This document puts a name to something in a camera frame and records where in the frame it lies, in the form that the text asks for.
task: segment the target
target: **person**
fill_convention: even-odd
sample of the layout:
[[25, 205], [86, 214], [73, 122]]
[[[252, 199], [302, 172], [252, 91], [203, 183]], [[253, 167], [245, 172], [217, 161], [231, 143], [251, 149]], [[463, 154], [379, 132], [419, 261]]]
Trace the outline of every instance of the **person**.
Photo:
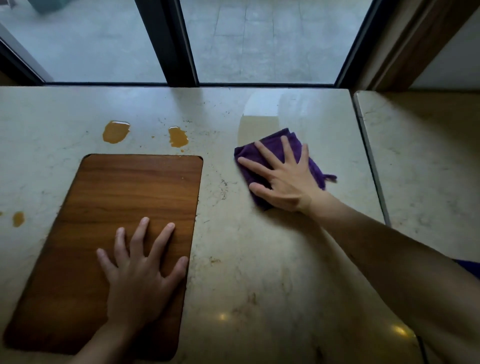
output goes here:
[[[301, 212], [324, 228], [359, 268], [383, 301], [448, 363], [480, 363], [480, 282], [448, 257], [350, 208], [321, 190], [308, 168], [308, 146], [297, 163], [282, 136], [282, 163], [261, 142], [255, 142], [272, 169], [245, 158], [238, 162], [263, 176], [266, 188], [249, 189], [275, 207]], [[74, 357], [72, 364], [118, 362], [142, 327], [157, 319], [175, 287], [185, 277], [182, 257], [168, 277], [158, 271], [165, 244], [174, 230], [168, 224], [148, 257], [142, 219], [125, 248], [118, 229], [113, 265], [103, 250], [98, 260], [110, 282], [108, 321]]]

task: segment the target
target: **glass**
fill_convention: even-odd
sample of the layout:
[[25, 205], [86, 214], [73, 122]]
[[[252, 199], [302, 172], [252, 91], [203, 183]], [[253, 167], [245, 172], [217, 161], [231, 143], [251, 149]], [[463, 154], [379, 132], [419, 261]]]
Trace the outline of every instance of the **glass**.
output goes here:
[[0, 24], [53, 81], [166, 82], [134, 0], [15, 0]]
[[333, 84], [372, 0], [180, 0], [200, 82]]

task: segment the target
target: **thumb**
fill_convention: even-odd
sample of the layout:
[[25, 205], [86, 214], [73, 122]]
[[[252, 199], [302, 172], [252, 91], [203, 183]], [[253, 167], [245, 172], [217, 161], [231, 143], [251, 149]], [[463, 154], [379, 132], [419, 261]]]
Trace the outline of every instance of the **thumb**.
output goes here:
[[254, 193], [254, 195], [263, 198], [267, 202], [271, 202], [276, 197], [273, 190], [266, 188], [264, 185], [257, 182], [250, 183], [248, 188]]
[[172, 272], [168, 277], [165, 277], [164, 285], [167, 289], [167, 294], [171, 295], [175, 288], [179, 285], [182, 279], [187, 275], [188, 258], [183, 256], [178, 260], [173, 267]]

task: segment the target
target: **wooden cutting board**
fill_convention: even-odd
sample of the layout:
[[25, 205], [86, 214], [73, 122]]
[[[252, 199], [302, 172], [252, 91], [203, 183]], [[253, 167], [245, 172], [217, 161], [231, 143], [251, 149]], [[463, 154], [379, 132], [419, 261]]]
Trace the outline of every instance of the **wooden cutting board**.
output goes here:
[[[169, 222], [176, 229], [160, 271], [190, 256], [203, 160], [196, 156], [103, 155], [85, 157], [45, 242], [13, 318], [7, 346], [77, 353], [105, 323], [108, 282], [96, 259], [113, 260], [118, 227], [127, 240], [140, 219], [150, 218], [145, 253]], [[169, 360], [177, 350], [186, 280], [162, 316], [133, 345], [138, 359]]]

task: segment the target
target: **teal bin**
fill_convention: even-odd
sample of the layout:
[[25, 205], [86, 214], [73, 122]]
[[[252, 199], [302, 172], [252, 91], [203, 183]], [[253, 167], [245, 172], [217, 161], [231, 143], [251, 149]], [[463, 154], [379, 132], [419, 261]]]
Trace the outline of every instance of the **teal bin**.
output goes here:
[[33, 8], [40, 14], [47, 14], [49, 12], [56, 12], [71, 0], [28, 0]]

